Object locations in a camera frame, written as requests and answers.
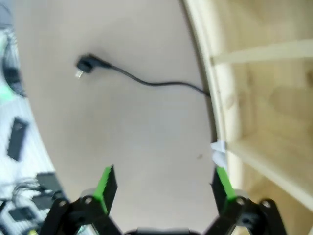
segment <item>shelf board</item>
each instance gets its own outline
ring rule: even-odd
[[[313,211],[313,148],[258,132],[229,143],[227,150]]]

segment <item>green stripe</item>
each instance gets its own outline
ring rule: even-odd
[[[233,189],[233,187],[230,184],[230,181],[229,181],[229,178],[227,176],[225,169],[222,167],[218,167],[217,168],[217,174],[219,175],[221,183],[224,187],[227,200],[230,201],[230,200],[234,199],[235,197],[237,197],[235,190]]]
[[[106,206],[105,201],[104,201],[103,192],[107,186],[107,181],[109,178],[109,174],[111,172],[111,168],[112,168],[112,166],[106,167],[104,169],[104,172],[101,176],[101,179],[98,183],[98,186],[93,193],[93,198],[98,200],[101,203],[103,211],[105,214],[108,214],[108,210],[107,210],[107,206]]]

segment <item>plug prong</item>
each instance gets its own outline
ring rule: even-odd
[[[77,77],[78,79],[83,75],[83,71],[82,70],[77,70],[75,77]]]

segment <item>beige tabletop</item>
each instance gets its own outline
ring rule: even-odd
[[[204,230],[216,215],[205,97],[111,70],[74,76],[79,55],[92,52],[147,81],[202,86],[181,3],[16,0],[15,26],[31,107],[70,199],[114,164],[112,216],[123,230]]]

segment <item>green object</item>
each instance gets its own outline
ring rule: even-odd
[[[216,169],[216,171],[217,171],[217,174],[219,175],[221,183],[222,183],[222,185],[224,187],[227,200],[231,201],[232,199],[236,198],[237,195],[235,193],[235,190],[233,189],[233,187],[230,184],[230,181],[229,181],[229,178],[227,176],[227,173],[226,173],[225,169],[222,168],[222,167],[218,167]]]
[[[14,93],[11,88],[6,85],[0,86],[0,101],[9,101],[13,99],[13,97]]]
[[[108,182],[108,179],[109,179],[109,174],[111,172],[112,167],[113,166],[110,166],[110,167],[106,167],[104,169],[104,172],[103,172],[103,174],[101,176],[101,179],[100,179],[100,181],[98,183],[98,186],[97,186],[97,188],[95,189],[95,191],[93,193],[93,198],[98,200],[101,203],[103,211],[104,211],[105,214],[108,214],[108,209],[107,209],[106,203],[104,201],[103,192],[106,189],[107,182]]]

